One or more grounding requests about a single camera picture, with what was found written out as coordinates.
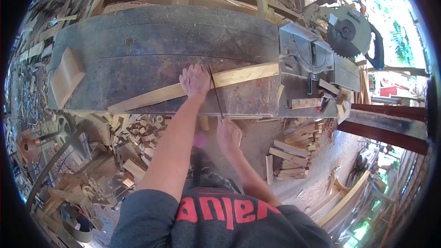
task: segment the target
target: wood scrap pile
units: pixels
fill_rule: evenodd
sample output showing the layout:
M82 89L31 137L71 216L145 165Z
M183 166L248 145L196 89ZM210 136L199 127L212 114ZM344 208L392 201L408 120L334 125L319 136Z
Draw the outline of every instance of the wood scrap pile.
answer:
M323 119L309 118L297 126L284 130L284 141L274 140L269 149L268 183L276 180L305 179L312 165L314 151L320 147Z
M130 187L135 178L142 179L170 120L160 115L113 115L110 139L116 161L126 171L124 184Z

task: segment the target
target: wooden stick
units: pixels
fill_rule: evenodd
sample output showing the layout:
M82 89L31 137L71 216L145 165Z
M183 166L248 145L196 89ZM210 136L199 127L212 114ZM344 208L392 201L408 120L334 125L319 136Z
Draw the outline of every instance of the wooden stick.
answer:
M269 62L215 73L213 74L213 79L216 87L219 88L226 85L233 85L248 80L256 80L278 74L279 63ZM134 108L151 106L153 104L183 96L185 96L185 92L182 89L181 84L177 83L114 104L108 108L108 111L111 113L123 113L124 111Z

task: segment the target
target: wooden workbench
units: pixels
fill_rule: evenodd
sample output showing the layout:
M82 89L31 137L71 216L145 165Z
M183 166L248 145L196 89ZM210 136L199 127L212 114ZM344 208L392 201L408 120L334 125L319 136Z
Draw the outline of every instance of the wooden workbench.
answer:
M58 32L49 79L71 47L85 66L85 77L64 110L107 111L126 99L179 82L190 64L210 63L213 73L279 56L278 27L267 20L199 6L149 6L108 13ZM280 75L219 88L225 113L276 115ZM56 109L52 89L49 107ZM175 113L185 97L128 113ZM200 113L217 114L210 91Z

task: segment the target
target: stacked wood pieces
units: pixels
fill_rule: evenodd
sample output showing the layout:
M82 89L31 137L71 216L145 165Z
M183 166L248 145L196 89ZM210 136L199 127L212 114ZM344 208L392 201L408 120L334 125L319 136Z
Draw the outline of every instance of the stacked wood pieces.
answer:
M323 119L306 119L284 131L284 141L275 140L269 154L282 158L280 169L275 169L276 180L305 179L312 165L314 151L320 147Z

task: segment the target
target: person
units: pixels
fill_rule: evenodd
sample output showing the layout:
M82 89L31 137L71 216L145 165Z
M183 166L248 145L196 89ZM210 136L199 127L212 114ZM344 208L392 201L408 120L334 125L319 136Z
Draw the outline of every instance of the person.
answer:
M210 75L195 64L183 69L179 81L188 99L158 142L137 191L121 204L110 247L331 247L329 235L297 207L281 205L247 162L242 135L229 117L218 119L217 140L244 194L203 174L199 185L186 186Z

